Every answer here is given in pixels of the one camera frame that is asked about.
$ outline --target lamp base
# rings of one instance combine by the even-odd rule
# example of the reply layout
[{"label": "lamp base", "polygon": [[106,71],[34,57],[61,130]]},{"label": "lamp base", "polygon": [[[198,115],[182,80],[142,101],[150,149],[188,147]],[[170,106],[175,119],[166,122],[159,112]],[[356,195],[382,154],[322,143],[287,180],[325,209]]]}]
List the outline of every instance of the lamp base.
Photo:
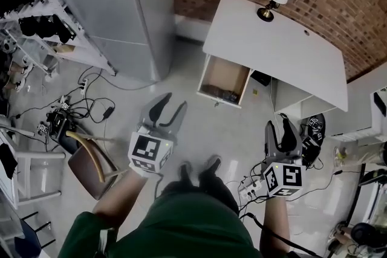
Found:
[{"label": "lamp base", "polygon": [[270,12],[269,9],[259,8],[256,14],[259,16],[260,19],[265,22],[271,22],[272,20],[274,20],[274,15],[272,12]]}]

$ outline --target white baseboard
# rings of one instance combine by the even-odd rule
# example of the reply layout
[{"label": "white baseboard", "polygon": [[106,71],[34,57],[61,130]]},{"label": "white baseboard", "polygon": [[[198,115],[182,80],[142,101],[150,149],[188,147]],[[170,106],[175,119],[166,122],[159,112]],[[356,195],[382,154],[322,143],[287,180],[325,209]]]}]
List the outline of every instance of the white baseboard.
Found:
[{"label": "white baseboard", "polygon": [[211,23],[199,19],[186,18],[182,15],[175,15],[177,36],[202,41],[206,40]]}]

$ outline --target gray floor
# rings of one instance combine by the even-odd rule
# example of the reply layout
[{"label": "gray floor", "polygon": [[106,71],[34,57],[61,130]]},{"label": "gray floor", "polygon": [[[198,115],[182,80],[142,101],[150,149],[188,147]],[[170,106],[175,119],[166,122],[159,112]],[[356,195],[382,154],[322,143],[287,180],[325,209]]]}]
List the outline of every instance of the gray floor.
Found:
[{"label": "gray floor", "polygon": [[[94,124],[90,119],[82,124],[94,135],[121,139],[121,143],[106,143],[106,148],[112,159],[123,169],[128,164],[126,153],[131,132],[135,130],[141,107],[157,95],[172,92],[173,97],[167,106],[162,119],[168,120],[178,105],[186,100],[188,110],[181,130],[178,134],[178,146],[173,156],[164,167],[164,181],[161,190],[169,181],[177,178],[177,167],[184,160],[193,164],[194,170],[201,165],[211,154],[219,154],[223,158],[218,175],[227,182],[235,198],[238,199],[237,187],[244,175],[247,175],[254,164],[264,159],[264,128],[269,120],[274,121],[273,110],[269,99],[270,87],[263,87],[250,79],[246,94],[242,101],[242,109],[220,105],[214,107],[214,102],[208,98],[196,95],[198,82],[204,63],[204,53],[197,45],[178,42],[175,49],[174,65],[169,77],[153,86],[139,91],[120,91],[104,80],[99,79],[91,85],[88,91],[89,98],[108,97],[115,101],[117,107],[112,116],[101,124]],[[51,83],[44,83],[42,87],[42,73],[34,69],[27,80],[27,88],[11,98],[11,115],[24,111],[30,107],[45,106],[60,95],[68,93],[77,87],[77,78],[87,66],[74,62],[64,61],[60,65],[60,76]],[[99,72],[93,68],[90,72]],[[103,76],[125,88],[143,86],[143,82],[125,77],[111,77],[107,73]],[[80,99],[79,90],[73,93],[73,102]],[[105,108],[96,103],[93,116],[96,120],[102,119]],[[18,120],[18,126],[26,130],[35,131],[40,121],[45,121],[45,114],[50,108],[33,110],[24,114]],[[37,142],[30,143],[29,148],[43,149]],[[324,162],[322,170],[307,171],[307,186],[304,192],[311,189],[325,187],[332,176],[333,147],[335,142],[326,139],[321,153]],[[44,220],[51,220],[52,233],[56,242],[48,247],[51,257],[56,257],[75,217],[83,212],[92,210],[96,203],[83,189],[69,170],[66,162],[58,169],[48,169],[46,182],[42,183],[42,169],[34,172],[34,187],[37,192],[42,188],[49,192],[60,189],[62,196],[51,200],[29,205],[28,210],[23,207],[20,213],[30,210],[39,210],[39,216]],[[290,216],[291,239],[320,255],[325,252],[327,237],[334,225],[345,218],[351,205],[358,175],[343,173],[335,176],[328,189],[316,191],[307,196],[288,203]],[[133,211],[123,224],[119,237],[134,230],[146,215],[153,202],[155,183],[158,177],[148,181]],[[266,193],[265,186],[261,194]],[[249,211],[256,214],[258,220],[263,221],[264,204],[250,204]],[[260,229],[250,220],[244,221],[254,244],[259,246]]]}]

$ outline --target desk compartment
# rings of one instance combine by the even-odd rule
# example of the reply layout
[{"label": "desk compartment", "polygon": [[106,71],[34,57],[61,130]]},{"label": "desk compartment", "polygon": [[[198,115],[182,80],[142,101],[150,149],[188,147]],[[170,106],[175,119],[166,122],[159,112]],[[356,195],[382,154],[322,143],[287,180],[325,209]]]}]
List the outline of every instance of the desk compartment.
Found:
[{"label": "desk compartment", "polygon": [[198,94],[240,108],[251,73],[248,67],[207,55]]}]

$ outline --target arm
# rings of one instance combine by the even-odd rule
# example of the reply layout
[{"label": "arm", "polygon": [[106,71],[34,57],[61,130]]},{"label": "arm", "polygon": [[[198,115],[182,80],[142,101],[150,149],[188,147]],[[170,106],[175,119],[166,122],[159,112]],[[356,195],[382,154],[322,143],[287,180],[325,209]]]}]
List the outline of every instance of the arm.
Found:
[{"label": "arm", "polygon": [[[279,236],[290,240],[285,198],[276,197],[266,201],[264,225]],[[264,257],[282,257],[290,248],[283,241],[262,231],[259,250]]]},{"label": "arm", "polygon": [[144,187],[147,178],[141,177],[133,170],[129,170],[123,178],[114,185],[94,207],[93,213],[119,228],[129,212],[132,210],[141,189]]}]

